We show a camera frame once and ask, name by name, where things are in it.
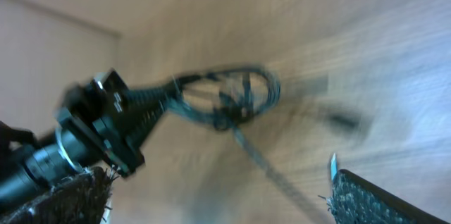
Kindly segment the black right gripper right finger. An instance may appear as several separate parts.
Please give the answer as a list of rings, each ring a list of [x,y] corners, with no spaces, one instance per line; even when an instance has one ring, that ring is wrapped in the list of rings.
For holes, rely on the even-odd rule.
[[[389,193],[352,171],[340,168],[336,154],[329,163],[328,211],[343,224],[448,224]]]

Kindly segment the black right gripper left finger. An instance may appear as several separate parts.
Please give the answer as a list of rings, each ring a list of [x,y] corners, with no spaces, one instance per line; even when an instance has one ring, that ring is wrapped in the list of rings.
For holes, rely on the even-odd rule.
[[[100,167],[72,175],[34,199],[1,214],[1,224],[105,223],[116,172]]]

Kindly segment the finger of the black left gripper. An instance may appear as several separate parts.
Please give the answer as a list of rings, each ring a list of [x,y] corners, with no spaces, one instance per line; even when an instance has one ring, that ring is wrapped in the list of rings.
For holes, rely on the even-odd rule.
[[[166,112],[169,101],[179,101],[183,87],[179,82],[123,91],[123,136],[133,147],[140,147]]]

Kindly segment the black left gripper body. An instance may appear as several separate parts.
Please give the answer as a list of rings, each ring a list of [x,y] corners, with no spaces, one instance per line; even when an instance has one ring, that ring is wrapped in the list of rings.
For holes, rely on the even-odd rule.
[[[90,166],[104,161],[124,178],[144,164],[140,147],[147,137],[144,91],[129,89],[115,70],[70,87],[56,120],[57,142],[68,161]]]

